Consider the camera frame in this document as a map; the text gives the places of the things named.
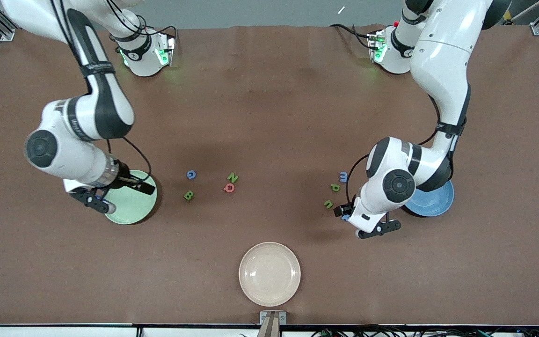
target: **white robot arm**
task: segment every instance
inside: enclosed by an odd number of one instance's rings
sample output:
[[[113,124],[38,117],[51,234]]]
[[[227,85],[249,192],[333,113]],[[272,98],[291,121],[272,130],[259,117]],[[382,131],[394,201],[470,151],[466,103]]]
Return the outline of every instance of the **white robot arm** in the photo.
[[[58,7],[52,2],[49,9],[45,17],[53,16],[55,22],[48,36],[70,44],[88,93],[43,108],[41,124],[26,140],[26,158],[37,169],[62,178],[66,192],[83,204],[113,213],[114,205],[98,190],[128,186],[152,194],[154,187],[132,177],[126,164],[91,142],[126,136],[134,113],[88,18],[63,3]]]
[[[124,64],[138,76],[155,75],[170,66],[175,36],[148,27],[126,8],[144,0],[2,0],[9,17],[38,36],[66,43],[52,6],[75,9],[106,28],[119,46]]]
[[[358,237],[400,228],[396,220],[381,219],[407,203],[416,189],[436,190],[451,178],[452,158],[471,96],[467,62],[486,19],[492,20],[487,18],[491,4],[492,0],[403,0],[400,24],[373,39],[374,62],[391,73],[410,70],[432,99],[438,122],[432,147],[387,137],[372,148],[366,164],[368,181],[353,205],[335,209],[336,216],[350,216]]]

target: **plate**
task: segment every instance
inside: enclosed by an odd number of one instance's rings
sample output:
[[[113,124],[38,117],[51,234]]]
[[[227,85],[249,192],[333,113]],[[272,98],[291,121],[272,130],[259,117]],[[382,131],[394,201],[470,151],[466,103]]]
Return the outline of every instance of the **plate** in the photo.
[[[431,192],[416,190],[404,207],[419,216],[438,216],[444,214],[455,200],[455,188],[447,181],[441,188]]]
[[[240,262],[238,279],[247,297],[264,307],[286,303],[301,283],[301,266],[288,247],[264,242],[249,249]]]
[[[130,174],[139,179],[147,176],[147,173],[139,170],[130,170]],[[105,200],[116,205],[116,211],[105,216],[116,224],[132,225],[149,215],[157,200],[157,185],[153,177],[148,177],[145,182],[155,187],[155,192],[151,196],[126,186],[109,190]]]

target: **brown table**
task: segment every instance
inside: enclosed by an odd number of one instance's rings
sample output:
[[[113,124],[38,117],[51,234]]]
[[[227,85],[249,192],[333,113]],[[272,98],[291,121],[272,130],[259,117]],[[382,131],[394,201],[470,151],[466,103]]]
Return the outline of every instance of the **brown table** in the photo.
[[[409,74],[381,71],[334,28],[236,27],[180,32],[174,67],[139,78],[104,36],[159,207],[118,226],[26,162],[43,106],[86,89],[65,45],[17,32],[0,47],[0,323],[256,322],[238,265],[276,241],[302,266],[280,306],[291,323],[539,324],[539,37],[527,26],[488,30],[475,48],[453,207],[397,210],[399,231],[365,241],[323,202],[344,202],[329,184],[382,137],[430,135],[434,109]]]

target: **gray floor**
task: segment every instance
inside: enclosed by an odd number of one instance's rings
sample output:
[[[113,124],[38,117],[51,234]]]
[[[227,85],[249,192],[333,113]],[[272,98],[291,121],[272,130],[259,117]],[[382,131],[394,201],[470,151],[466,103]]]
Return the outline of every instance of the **gray floor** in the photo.
[[[517,14],[535,0],[514,0]],[[146,0],[133,8],[153,26],[174,25],[179,29],[227,28],[231,26],[289,25],[329,26],[390,24],[400,18],[397,0]],[[539,8],[518,24],[539,15]]]

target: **blue plate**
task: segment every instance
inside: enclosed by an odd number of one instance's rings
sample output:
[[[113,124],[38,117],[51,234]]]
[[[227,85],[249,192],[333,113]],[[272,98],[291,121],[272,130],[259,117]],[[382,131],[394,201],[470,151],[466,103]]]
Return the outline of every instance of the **blue plate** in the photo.
[[[455,188],[451,181],[447,181],[444,186],[432,192],[415,190],[415,194],[404,207],[419,216],[438,216],[451,208],[453,200],[455,200]]]

